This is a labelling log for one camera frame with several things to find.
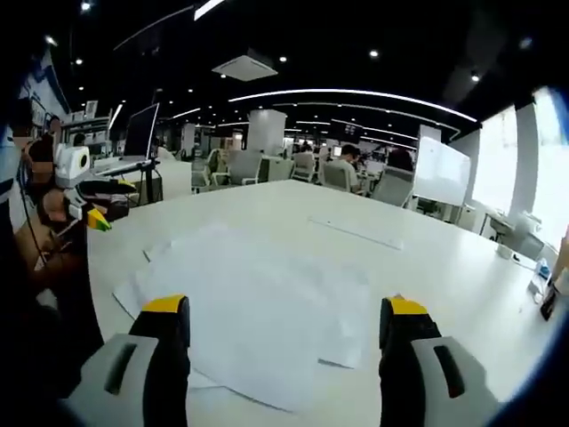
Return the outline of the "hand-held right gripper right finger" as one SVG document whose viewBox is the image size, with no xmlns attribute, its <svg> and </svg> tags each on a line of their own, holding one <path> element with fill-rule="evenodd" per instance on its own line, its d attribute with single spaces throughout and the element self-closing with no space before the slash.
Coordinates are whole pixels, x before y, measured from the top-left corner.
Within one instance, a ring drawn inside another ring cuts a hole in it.
<svg viewBox="0 0 569 427">
<path fill-rule="evenodd" d="M 381 301 L 379 350 L 382 426 L 486 426 L 499 412 L 483 365 L 419 303 Z"/>
</svg>

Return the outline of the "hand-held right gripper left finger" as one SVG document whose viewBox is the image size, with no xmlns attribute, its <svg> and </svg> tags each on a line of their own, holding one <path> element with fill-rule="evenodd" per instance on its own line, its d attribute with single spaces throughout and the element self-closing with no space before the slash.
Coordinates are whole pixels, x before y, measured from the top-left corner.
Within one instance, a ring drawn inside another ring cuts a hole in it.
<svg viewBox="0 0 569 427">
<path fill-rule="evenodd" d="M 82 366 L 66 410 L 81 426 L 186 426 L 190 376 L 189 299 L 147 303 Z"/>
</svg>

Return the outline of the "person's left hand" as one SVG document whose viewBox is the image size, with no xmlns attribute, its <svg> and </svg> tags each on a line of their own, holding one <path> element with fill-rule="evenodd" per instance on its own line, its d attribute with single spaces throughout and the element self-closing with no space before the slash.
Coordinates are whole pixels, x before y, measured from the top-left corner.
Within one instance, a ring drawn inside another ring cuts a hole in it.
<svg viewBox="0 0 569 427">
<path fill-rule="evenodd" d="M 66 198 L 61 189 L 50 189 L 41 200 L 41 213 L 39 214 L 41 223 L 51 227 L 53 224 L 64 224 L 69 222 Z"/>
</svg>

